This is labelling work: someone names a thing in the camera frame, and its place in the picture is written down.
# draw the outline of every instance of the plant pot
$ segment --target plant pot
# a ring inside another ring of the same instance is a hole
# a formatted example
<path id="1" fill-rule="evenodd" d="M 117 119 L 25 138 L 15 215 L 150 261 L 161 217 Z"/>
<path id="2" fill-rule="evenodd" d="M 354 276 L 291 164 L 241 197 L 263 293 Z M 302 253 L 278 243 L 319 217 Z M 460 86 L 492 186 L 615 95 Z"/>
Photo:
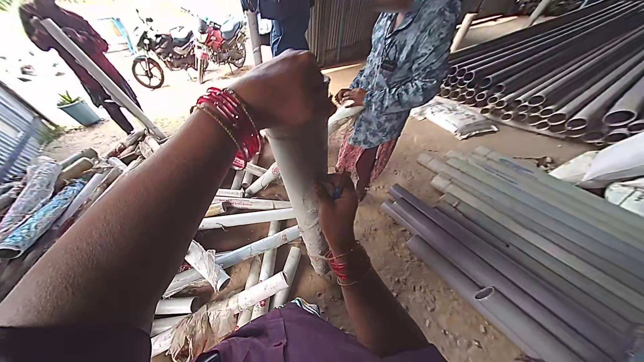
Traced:
<path id="1" fill-rule="evenodd" d="M 96 114 L 96 112 L 94 112 L 84 100 L 79 100 L 78 102 L 67 104 L 65 106 L 58 106 L 58 108 L 69 114 L 71 118 L 75 119 L 85 127 L 91 126 L 92 124 L 100 121 L 99 115 Z"/>

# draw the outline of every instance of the floral blue shirt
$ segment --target floral blue shirt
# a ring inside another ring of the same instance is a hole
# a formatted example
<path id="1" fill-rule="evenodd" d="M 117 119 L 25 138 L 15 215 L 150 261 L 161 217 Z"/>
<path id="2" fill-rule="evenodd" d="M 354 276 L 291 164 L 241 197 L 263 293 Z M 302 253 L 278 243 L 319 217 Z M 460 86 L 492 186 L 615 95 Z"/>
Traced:
<path id="1" fill-rule="evenodd" d="M 374 26 L 371 53 L 349 86 L 367 91 L 349 140 L 354 146 L 374 148 L 399 137 L 409 111 L 429 102 L 447 73 L 460 0 L 416 2 L 418 10 L 394 31 L 397 14 L 380 14 Z M 395 69 L 382 69 L 383 61 Z"/>

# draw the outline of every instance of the pipe scrap pile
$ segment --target pipe scrap pile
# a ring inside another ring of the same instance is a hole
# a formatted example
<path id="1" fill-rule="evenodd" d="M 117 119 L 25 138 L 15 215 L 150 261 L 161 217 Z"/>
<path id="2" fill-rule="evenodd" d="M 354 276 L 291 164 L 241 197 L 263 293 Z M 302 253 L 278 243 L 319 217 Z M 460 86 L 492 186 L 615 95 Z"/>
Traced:
<path id="1" fill-rule="evenodd" d="M 418 158 L 445 195 L 401 186 L 383 210 L 408 247 L 523 352 L 554 361 L 633 361 L 644 353 L 644 223 L 486 148 Z"/>
<path id="2" fill-rule="evenodd" d="M 606 0 L 450 55 L 440 95 L 604 146 L 644 130 L 644 2 Z"/>

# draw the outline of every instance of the corrugated metal sheet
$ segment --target corrugated metal sheet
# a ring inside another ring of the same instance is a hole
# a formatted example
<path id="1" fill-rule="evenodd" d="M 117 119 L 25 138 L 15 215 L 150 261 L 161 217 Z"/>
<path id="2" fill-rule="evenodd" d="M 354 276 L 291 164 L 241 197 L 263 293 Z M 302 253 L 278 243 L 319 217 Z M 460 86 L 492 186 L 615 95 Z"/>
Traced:
<path id="1" fill-rule="evenodd" d="M 24 173 L 50 131 L 44 117 L 0 82 L 0 181 Z"/>
<path id="2" fill-rule="evenodd" d="M 317 0 L 311 9 L 307 40 L 324 68 L 362 61 L 371 50 L 378 13 L 369 0 Z"/>

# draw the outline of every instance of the red bangle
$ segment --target red bangle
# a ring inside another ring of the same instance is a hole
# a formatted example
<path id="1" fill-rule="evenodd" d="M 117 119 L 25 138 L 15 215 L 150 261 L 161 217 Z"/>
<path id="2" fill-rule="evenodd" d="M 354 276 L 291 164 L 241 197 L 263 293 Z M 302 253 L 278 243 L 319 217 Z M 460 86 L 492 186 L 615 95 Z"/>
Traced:
<path id="1" fill-rule="evenodd" d="M 197 106 L 214 118 L 232 138 L 238 148 L 232 165 L 245 169 L 254 155 L 261 152 L 260 132 L 243 102 L 230 89 L 208 88 L 197 100 Z"/>

